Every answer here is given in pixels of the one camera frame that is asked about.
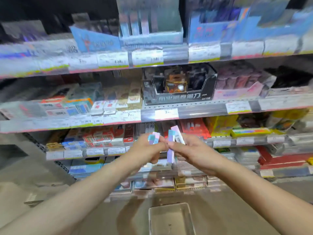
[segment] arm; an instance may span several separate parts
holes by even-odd
[[[132,172],[147,162],[156,163],[160,152],[167,151],[163,137],[149,145],[148,135],[141,136],[120,158],[4,226],[0,234],[55,235],[70,230]]]
[[[313,205],[272,185],[244,166],[231,162],[192,135],[183,135],[186,145],[169,147],[209,175],[215,175],[282,235],[313,234]]]

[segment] hand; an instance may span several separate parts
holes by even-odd
[[[160,152],[168,150],[165,138],[162,136],[159,138],[159,143],[150,145],[148,141],[150,134],[152,133],[141,135],[127,152],[127,157],[132,157],[136,162],[136,168],[140,168],[148,162],[157,163]]]
[[[182,133],[182,137],[186,145],[178,142],[167,142],[168,146],[204,173],[216,175],[217,170],[227,163],[227,158],[207,146],[197,136]]]

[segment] left hand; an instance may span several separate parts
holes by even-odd
[[[168,146],[165,138],[160,136],[159,143],[150,145],[148,141],[149,135],[152,133],[142,134],[133,146],[128,150],[126,157],[132,157],[137,167],[142,167],[146,163],[150,162],[155,164],[158,162],[160,152],[167,152]]]

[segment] right hand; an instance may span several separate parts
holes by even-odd
[[[186,145],[179,142],[167,142],[169,148],[204,173],[216,175],[217,171],[229,162],[227,158],[207,146],[197,136],[182,133],[182,137]]]

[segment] blue display box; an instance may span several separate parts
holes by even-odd
[[[215,42],[221,43],[232,42],[237,32],[239,23],[247,16],[249,8],[242,8],[238,20],[225,22],[202,23],[202,11],[194,11],[191,14],[189,23],[189,43]]]
[[[89,31],[76,26],[70,26],[70,29],[81,52],[121,49],[118,36]]]
[[[289,15],[290,19],[285,24],[280,24],[279,20],[275,23],[259,25],[261,16],[249,16],[242,19],[237,26],[235,33],[235,41],[253,41],[264,40],[265,38],[277,37],[280,35],[294,34],[298,36],[304,35],[313,24],[313,9],[306,8],[302,11],[299,10],[285,10],[285,16]]]

